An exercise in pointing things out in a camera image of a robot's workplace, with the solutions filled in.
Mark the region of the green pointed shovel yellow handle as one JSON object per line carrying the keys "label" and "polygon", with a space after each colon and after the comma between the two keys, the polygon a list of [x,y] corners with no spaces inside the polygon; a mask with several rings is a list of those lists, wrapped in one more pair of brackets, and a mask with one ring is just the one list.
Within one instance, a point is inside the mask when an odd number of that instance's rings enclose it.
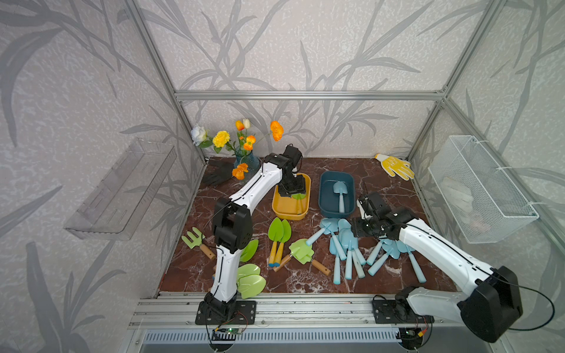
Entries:
{"label": "green pointed shovel yellow handle", "polygon": [[270,251],[269,262],[268,262],[268,266],[271,268],[275,266],[277,243],[282,238],[283,234],[284,234],[284,230],[283,230],[282,221],[278,217],[276,217],[270,224],[269,232],[268,232],[269,239],[272,241],[272,248]]}

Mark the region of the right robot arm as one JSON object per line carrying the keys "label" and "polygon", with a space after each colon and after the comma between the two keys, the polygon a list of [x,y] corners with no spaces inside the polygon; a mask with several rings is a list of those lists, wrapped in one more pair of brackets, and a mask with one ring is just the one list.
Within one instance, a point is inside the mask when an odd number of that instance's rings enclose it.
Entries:
{"label": "right robot arm", "polygon": [[405,207],[391,209],[373,192],[357,200],[356,235],[401,241],[442,270],[456,292],[409,286],[395,299],[402,311],[464,324],[475,336],[496,342],[521,316],[522,300],[515,273],[478,260],[439,235]]}

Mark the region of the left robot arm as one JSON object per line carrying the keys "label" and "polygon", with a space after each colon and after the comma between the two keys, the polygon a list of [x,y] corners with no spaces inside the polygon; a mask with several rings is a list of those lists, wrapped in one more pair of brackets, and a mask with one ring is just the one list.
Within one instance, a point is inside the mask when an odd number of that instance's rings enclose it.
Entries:
{"label": "left robot arm", "polygon": [[305,178],[296,167],[303,154],[289,144],[282,154],[269,154],[255,175],[230,198],[220,198],[213,215],[217,263],[213,287],[204,303],[211,310],[229,316],[235,310],[237,270],[241,253],[253,234],[252,213],[275,186],[283,197],[306,192]]}

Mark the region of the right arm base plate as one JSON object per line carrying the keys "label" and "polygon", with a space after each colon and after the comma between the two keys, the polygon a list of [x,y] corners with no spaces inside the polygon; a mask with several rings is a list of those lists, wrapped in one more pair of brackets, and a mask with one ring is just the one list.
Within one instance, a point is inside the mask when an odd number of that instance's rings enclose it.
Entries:
{"label": "right arm base plate", "polygon": [[434,317],[417,315],[407,304],[387,299],[380,294],[372,298],[372,314],[376,324],[414,324],[426,327],[435,322]]}

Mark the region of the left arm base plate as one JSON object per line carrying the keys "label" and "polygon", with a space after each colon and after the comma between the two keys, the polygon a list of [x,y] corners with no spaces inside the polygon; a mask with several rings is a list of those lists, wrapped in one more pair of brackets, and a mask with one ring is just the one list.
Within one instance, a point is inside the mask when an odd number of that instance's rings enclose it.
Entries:
{"label": "left arm base plate", "polygon": [[195,325],[254,324],[256,301],[235,301],[227,304],[200,302]]}

